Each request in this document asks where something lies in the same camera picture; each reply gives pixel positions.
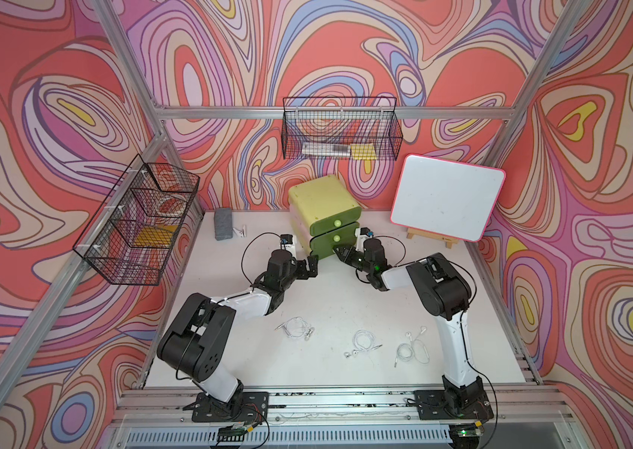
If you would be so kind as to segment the green yellow drawer cabinet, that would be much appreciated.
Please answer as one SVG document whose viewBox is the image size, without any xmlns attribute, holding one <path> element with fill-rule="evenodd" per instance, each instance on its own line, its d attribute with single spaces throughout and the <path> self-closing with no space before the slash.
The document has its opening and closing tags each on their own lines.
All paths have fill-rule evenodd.
<svg viewBox="0 0 633 449">
<path fill-rule="evenodd" d="M 362 209 L 335 175 L 300 183 L 288 190 L 295 237 L 320 260 L 334 256 L 338 245 L 356 244 Z"/>
</svg>

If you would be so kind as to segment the white earphones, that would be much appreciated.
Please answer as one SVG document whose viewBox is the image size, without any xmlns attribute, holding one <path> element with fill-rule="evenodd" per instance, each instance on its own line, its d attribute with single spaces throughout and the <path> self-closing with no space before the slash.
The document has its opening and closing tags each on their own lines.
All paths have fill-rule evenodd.
<svg viewBox="0 0 633 449">
<path fill-rule="evenodd" d="M 416 333 L 411 331 L 404 333 L 405 341 L 397 346 L 395 352 L 394 367 L 412 361 L 421 365 L 430 363 L 430 353 L 425 342 L 423 342 L 423 337 L 427 332 L 428 327 L 420 327 Z"/>
<path fill-rule="evenodd" d="M 275 329 L 275 331 L 282 331 L 291 340 L 304 340 L 305 342 L 311 340 L 315 330 L 314 326 L 301 316 L 292 317 L 280 323 Z"/>
<path fill-rule="evenodd" d="M 352 337 L 352 348 L 344 352 L 345 358 L 358 357 L 362 354 L 368 354 L 383 347 L 383 344 L 377 343 L 374 334 L 366 329 L 358 330 Z"/>
</svg>

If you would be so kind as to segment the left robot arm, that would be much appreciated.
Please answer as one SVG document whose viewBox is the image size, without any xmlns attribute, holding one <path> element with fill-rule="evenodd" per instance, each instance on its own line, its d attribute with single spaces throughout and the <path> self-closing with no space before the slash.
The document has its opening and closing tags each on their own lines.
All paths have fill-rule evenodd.
<svg viewBox="0 0 633 449">
<path fill-rule="evenodd" d="M 297 259 L 290 249 L 271 253 L 267 269 L 243 293 L 227 297 L 190 295 L 157 345 L 156 356 L 181 380 L 200 388 L 185 410 L 195 423 L 264 421 L 267 393 L 246 393 L 243 382 L 223 364 L 237 324 L 275 312 L 293 282 L 318 275 L 318 257 Z"/>
</svg>

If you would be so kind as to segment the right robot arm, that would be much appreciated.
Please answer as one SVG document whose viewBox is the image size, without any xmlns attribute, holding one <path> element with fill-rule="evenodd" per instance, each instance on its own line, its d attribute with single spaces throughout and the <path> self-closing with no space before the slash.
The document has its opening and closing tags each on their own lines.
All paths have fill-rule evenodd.
<svg viewBox="0 0 633 449">
<path fill-rule="evenodd" d="M 475 292 L 452 263 L 436 253 L 391 266 L 376 238 L 365 239 L 359 246 L 337 245 L 333 252 L 341 262 L 365 274 L 368 284 L 378 291 L 415 290 L 424 310 L 434 317 L 442 344 L 447 415 L 482 422 L 494 419 L 496 399 L 488 396 L 490 382 L 473 366 L 466 335 L 467 312 Z"/>
</svg>

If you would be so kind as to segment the small white clip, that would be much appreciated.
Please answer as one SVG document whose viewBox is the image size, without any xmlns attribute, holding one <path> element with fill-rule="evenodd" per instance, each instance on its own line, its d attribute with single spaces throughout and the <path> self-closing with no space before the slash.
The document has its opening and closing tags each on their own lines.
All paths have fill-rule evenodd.
<svg viewBox="0 0 633 449">
<path fill-rule="evenodd" d="M 234 232 L 239 235 L 241 238 L 245 238 L 247 235 L 246 227 L 242 226 L 241 228 L 233 228 Z"/>
</svg>

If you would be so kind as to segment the grey whiteboard eraser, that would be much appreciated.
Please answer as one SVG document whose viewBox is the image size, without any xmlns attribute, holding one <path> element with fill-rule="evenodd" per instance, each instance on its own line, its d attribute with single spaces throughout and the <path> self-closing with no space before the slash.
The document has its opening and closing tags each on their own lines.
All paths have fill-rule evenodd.
<svg viewBox="0 0 633 449">
<path fill-rule="evenodd" d="M 232 239 L 234 235 L 232 209 L 219 208 L 215 210 L 213 215 L 213 226 L 214 238 L 217 241 Z"/>
</svg>

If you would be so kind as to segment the yellow item in back basket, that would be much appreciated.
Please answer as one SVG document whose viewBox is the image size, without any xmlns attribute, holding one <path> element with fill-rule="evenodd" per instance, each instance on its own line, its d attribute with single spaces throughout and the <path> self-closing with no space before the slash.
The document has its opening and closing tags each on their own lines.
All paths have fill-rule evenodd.
<svg viewBox="0 0 633 449">
<path fill-rule="evenodd" d="M 376 147 L 372 143 L 350 144 L 350 157 L 359 161 L 374 161 L 378 159 Z"/>
</svg>

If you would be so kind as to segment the yellow item in basket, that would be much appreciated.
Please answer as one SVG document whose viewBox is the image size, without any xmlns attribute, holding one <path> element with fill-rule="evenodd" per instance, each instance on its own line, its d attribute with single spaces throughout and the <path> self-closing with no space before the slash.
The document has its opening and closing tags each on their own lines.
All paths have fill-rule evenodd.
<svg viewBox="0 0 633 449">
<path fill-rule="evenodd" d="M 140 226 L 131 244 L 137 248 L 168 248 L 172 244 L 176 226 Z"/>
<path fill-rule="evenodd" d="M 378 159 L 376 147 L 372 143 L 350 144 L 350 157 L 359 161 L 374 161 Z"/>
</svg>

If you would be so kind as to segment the wooden whiteboard easel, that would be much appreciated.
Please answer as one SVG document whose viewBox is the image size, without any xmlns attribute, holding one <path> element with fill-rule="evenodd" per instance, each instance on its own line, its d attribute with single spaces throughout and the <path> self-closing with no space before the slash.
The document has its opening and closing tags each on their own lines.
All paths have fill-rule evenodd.
<svg viewBox="0 0 633 449">
<path fill-rule="evenodd" d="M 447 249 L 451 249 L 454 245 L 460 242 L 459 239 L 456 239 L 453 237 L 449 237 L 449 236 L 438 234 L 438 233 L 433 233 L 430 231 L 424 231 L 421 229 L 415 229 L 411 227 L 407 228 L 406 233 L 407 233 L 407 239 L 413 239 L 414 237 L 423 237 L 426 239 L 435 239 L 436 241 L 443 241 Z"/>
</svg>

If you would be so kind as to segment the pink framed whiteboard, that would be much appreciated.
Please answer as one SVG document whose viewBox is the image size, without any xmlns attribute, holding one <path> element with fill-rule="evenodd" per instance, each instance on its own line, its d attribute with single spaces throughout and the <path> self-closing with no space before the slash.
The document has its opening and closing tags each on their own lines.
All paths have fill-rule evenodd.
<svg viewBox="0 0 633 449">
<path fill-rule="evenodd" d="M 461 241 L 479 241 L 505 179 L 501 168 L 409 155 L 402 165 L 390 220 Z"/>
</svg>

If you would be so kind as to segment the yellow item in left basket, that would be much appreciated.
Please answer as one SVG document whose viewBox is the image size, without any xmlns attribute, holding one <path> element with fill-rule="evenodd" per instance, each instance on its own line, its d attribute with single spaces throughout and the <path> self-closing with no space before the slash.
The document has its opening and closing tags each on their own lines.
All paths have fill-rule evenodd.
<svg viewBox="0 0 633 449">
<path fill-rule="evenodd" d="M 176 226 L 140 226 L 131 244 L 137 248 L 168 248 L 172 244 Z"/>
</svg>

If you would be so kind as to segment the green circuit board left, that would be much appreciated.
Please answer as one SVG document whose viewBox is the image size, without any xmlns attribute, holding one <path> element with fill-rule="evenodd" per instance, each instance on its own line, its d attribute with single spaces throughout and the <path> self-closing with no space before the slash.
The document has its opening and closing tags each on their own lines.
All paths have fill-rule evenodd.
<svg viewBox="0 0 633 449">
<path fill-rule="evenodd" d="M 252 426 L 249 427 L 224 427 L 219 428 L 217 431 L 217 441 L 219 442 L 240 442 L 254 430 Z"/>
</svg>

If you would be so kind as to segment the green circuit board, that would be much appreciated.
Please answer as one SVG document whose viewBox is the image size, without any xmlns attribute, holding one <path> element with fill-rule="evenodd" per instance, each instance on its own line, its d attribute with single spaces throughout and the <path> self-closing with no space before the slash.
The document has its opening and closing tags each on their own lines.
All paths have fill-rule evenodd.
<svg viewBox="0 0 633 449">
<path fill-rule="evenodd" d="M 456 438 L 477 438 L 479 439 L 483 435 L 481 426 L 476 424 L 459 424 L 450 425 L 449 434 L 452 439 Z"/>
<path fill-rule="evenodd" d="M 249 427 L 224 427 L 219 428 L 217 431 L 217 441 L 219 442 L 240 442 L 254 430 L 252 426 Z"/>
</svg>

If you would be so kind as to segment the green circuit board right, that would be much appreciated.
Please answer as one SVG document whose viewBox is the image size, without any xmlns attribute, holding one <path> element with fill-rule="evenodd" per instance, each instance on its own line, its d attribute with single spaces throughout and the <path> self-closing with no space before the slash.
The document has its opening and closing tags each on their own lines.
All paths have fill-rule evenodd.
<svg viewBox="0 0 633 449">
<path fill-rule="evenodd" d="M 477 438 L 479 439 L 483 435 L 481 426 L 476 424 L 459 424 L 450 425 L 449 434 L 452 439 L 456 438 Z"/>
</svg>

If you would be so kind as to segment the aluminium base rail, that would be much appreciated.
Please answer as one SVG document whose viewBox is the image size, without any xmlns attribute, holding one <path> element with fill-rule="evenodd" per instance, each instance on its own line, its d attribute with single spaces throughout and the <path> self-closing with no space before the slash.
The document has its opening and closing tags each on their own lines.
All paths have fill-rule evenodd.
<svg viewBox="0 0 633 449">
<path fill-rule="evenodd" d="M 264 421 L 195 423 L 185 406 L 196 389 L 146 388 L 125 394 L 100 448 L 587 448 L 576 415 L 555 387 L 496 388 L 487 422 L 448 416 L 435 387 L 256 387 L 267 393 Z M 452 439 L 450 425 L 476 424 L 483 435 Z M 224 427 L 254 430 L 219 442 Z"/>
</svg>

